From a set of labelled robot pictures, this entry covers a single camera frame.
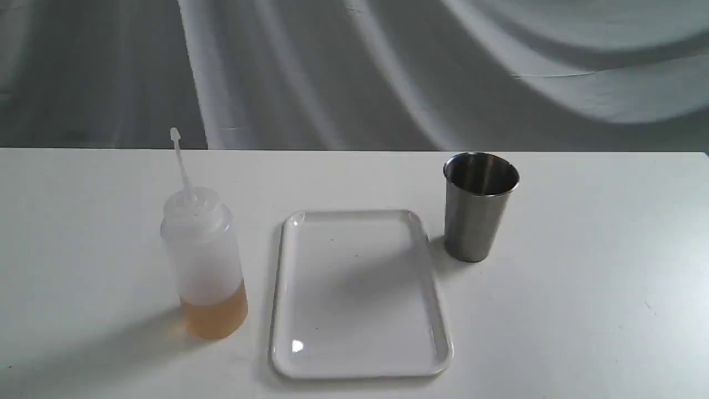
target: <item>plastic squeeze bottle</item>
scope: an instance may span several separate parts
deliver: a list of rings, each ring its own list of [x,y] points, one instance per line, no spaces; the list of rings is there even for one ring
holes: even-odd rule
[[[160,235],[177,274],[188,329],[202,338],[224,338],[249,311],[232,214],[214,190],[192,187],[176,128],[170,137],[184,188],[165,202]]]

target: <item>tray rim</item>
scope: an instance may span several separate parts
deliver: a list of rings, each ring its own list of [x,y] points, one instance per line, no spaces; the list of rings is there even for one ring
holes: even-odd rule
[[[426,232],[425,225],[423,223],[423,220],[414,212],[406,208],[376,208],[376,209],[300,209],[298,211],[292,212],[288,217],[286,217],[283,222],[281,223],[281,234],[280,234],[280,242],[278,245],[279,248],[279,255],[278,255],[278,265],[277,265],[277,273],[276,273],[276,280],[275,280],[275,286],[274,286],[274,297],[273,297],[273,310],[271,314],[271,328],[270,328],[270,337],[269,337],[269,363],[273,367],[273,369],[280,375],[286,378],[290,378],[292,380],[310,380],[310,381],[336,381],[336,380],[369,380],[369,379],[386,379],[386,378],[425,378],[425,377],[435,377],[441,374],[443,371],[447,370],[450,367],[450,364],[452,363],[453,356],[454,356],[454,349],[453,349],[453,341],[451,338],[450,334],[450,329],[448,328],[449,326],[449,320],[447,316],[447,306],[445,303],[445,300],[443,299],[443,296],[441,296],[441,287],[440,287],[440,282],[438,280],[437,273],[435,271],[435,268],[432,266],[430,270],[430,279],[432,283],[432,288],[433,288],[433,297],[435,298],[435,301],[437,303],[437,308],[438,312],[440,313],[441,316],[441,330],[442,333],[445,336],[445,345],[447,347],[447,354],[446,357],[435,364],[435,367],[431,368],[429,371],[423,371],[420,373],[383,373],[381,375],[378,374],[370,374],[370,373],[349,373],[347,375],[340,375],[340,374],[333,374],[331,376],[328,375],[322,375],[322,376],[312,376],[311,374],[308,373],[298,373],[298,372],[292,372],[290,368],[282,364],[281,361],[278,359],[278,356],[276,356],[276,346],[274,344],[275,336],[276,336],[276,320],[278,319],[278,316],[280,315],[280,306],[279,306],[279,298],[281,295],[281,288],[282,288],[282,272],[281,272],[281,267],[283,265],[284,261],[284,251],[283,251],[283,242],[285,239],[286,235],[286,230],[288,229],[289,222],[293,220],[296,217],[299,217],[302,214],[308,214],[308,213],[317,213],[317,214],[342,214],[342,213],[371,213],[371,212],[381,212],[381,213],[388,213],[388,212],[401,212],[404,214],[407,214],[412,222],[415,222],[419,232],[422,235],[422,239],[426,243],[426,248],[425,251],[429,255],[429,259],[431,260],[431,263],[433,263],[434,258],[431,254],[431,248],[430,248],[430,240],[428,237],[428,233]]]

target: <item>cup rim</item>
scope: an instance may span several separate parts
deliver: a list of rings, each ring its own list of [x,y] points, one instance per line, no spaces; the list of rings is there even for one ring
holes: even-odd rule
[[[448,168],[448,165],[450,165],[450,163],[452,163],[454,160],[456,160],[456,159],[458,159],[458,158],[461,158],[461,157],[463,157],[463,156],[471,156],[471,155],[484,155],[484,156],[486,156],[486,157],[492,157],[492,158],[495,158],[496,160],[500,160],[500,161],[504,162],[507,166],[509,166],[510,168],[512,168],[512,171],[514,172],[515,178],[516,178],[517,181],[515,181],[515,184],[514,184],[509,190],[506,190],[506,191],[504,191],[504,192],[499,192],[499,193],[497,193],[497,194],[476,194],[476,193],[471,192],[471,191],[469,191],[469,190],[465,190],[463,187],[460,187],[460,186],[456,185],[455,183],[453,183],[453,182],[449,179],[449,176],[448,176],[448,174],[446,173],[446,169]],[[454,156],[448,158],[448,160],[445,161],[445,163],[443,164],[443,177],[445,177],[446,182],[448,182],[448,183],[450,183],[451,185],[453,185],[453,187],[456,187],[456,188],[459,189],[459,190],[463,190],[463,191],[467,192],[467,193],[470,194],[470,195],[474,195],[475,197],[502,197],[502,196],[504,196],[504,195],[509,195],[512,191],[514,191],[514,190],[517,188],[518,185],[520,185],[520,173],[519,173],[519,171],[517,170],[517,168],[515,168],[515,166],[512,165],[512,163],[510,163],[510,161],[506,160],[505,158],[498,157],[497,155],[494,155],[494,154],[482,153],[482,152],[478,152],[478,151],[467,151],[467,152],[464,152],[464,153],[458,153],[458,154],[455,154]]]

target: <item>bottle nozzle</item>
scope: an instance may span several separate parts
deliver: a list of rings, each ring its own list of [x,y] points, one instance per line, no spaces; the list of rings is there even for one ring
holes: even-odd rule
[[[189,182],[189,177],[187,177],[187,171],[185,171],[184,164],[182,163],[182,153],[180,152],[179,147],[179,140],[181,137],[177,128],[170,129],[170,138],[172,139],[172,143],[174,145],[175,155],[177,155],[177,165],[179,165],[179,171],[182,175],[182,184],[184,185],[183,192],[187,199],[187,203],[192,205],[195,203],[196,199],[194,197],[194,187],[192,187],[192,184]]]

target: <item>rectangular tray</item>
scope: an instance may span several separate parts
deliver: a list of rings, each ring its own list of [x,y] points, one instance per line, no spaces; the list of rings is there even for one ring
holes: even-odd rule
[[[406,210],[298,212],[283,225],[271,360],[290,378],[432,376],[452,345],[428,238]]]

